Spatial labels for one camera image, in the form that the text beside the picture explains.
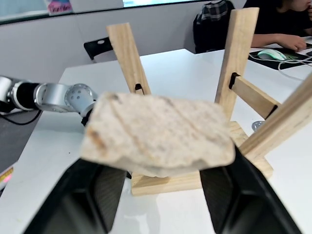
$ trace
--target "wooden post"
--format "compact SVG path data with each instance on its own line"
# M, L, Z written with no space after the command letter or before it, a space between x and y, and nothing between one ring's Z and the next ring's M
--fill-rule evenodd
M247 158L260 158L312 120L312 74L240 147Z
M243 77L236 77L231 89L264 119L280 106L279 102Z
M231 120L236 94L229 89L233 73L244 75L248 54L252 44L259 8L232 10L225 53L221 68L215 102L223 106Z
M140 85L143 94L151 94L130 24L110 25L106 30L130 92L137 93Z

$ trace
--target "table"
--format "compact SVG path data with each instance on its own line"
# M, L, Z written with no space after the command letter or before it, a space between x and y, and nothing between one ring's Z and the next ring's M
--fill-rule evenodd
M174 98L214 101L223 51L194 55L177 50L142 56L141 61L153 94ZM289 69L293 75L306 76L312 69ZM283 102L299 85L278 71L248 62L245 78L273 98ZM116 61L68 68L60 83L86 83L98 94L103 91L128 92ZM261 117L237 99L233 120L247 134ZM78 114L42 114L15 172L0 198L0 227L3 233L21 233L36 214L53 186L79 156L83 126ZM312 230L312 203L309 165L312 144L310 124L270 152L267 160L274 168L270 183L303 232ZM132 197L125 183L113 234L213 234L213 227L202 190Z

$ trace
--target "plaid shirt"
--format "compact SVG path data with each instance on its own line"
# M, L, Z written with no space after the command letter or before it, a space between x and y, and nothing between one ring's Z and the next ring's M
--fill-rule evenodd
M219 21L228 13L226 0L211 1L204 4L200 13L197 15L197 24L204 20Z

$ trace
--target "computer mouse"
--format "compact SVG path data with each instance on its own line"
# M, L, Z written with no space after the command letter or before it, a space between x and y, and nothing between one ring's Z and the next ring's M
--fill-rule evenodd
M262 50L257 55L260 59L273 59L278 61L285 61L287 59L283 53L273 49Z

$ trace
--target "black chair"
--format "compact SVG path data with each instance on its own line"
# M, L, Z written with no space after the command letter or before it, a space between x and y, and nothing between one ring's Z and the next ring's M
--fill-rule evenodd
M231 10L235 9L231 1L226 1L228 13L218 21L206 19L200 24L197 17L193 21L193 36L196 54L222 50L228 33Z
M86 42L83 44L83 47L87 51L90 59L93 62L95 62L94 60L95 56L113 50L113 47L108 37Z

